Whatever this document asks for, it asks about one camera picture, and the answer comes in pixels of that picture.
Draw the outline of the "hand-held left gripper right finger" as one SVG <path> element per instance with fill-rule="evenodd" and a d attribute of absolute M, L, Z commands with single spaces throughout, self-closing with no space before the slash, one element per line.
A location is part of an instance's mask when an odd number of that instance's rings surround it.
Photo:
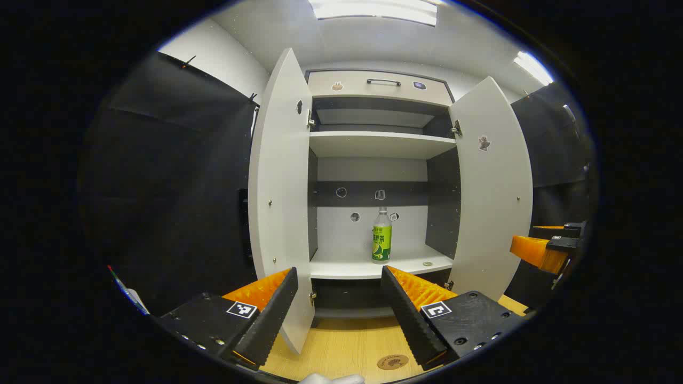
<path fill-rule="evenodd" d="M 476 290 L 454 294 L 391 266 L 382 268 L 380 289 L 424 370 L 492 347 L 527 320 Z"/>

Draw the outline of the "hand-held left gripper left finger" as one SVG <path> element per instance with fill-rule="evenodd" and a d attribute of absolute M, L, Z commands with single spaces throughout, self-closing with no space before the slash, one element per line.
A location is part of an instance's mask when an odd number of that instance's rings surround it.
<path fill-rule="evenodd" d="M 167 331 L 200 352 L 259 370 L 298 291 L 295 267 L 224 295 L 203 292 L 157 318 Z"/>

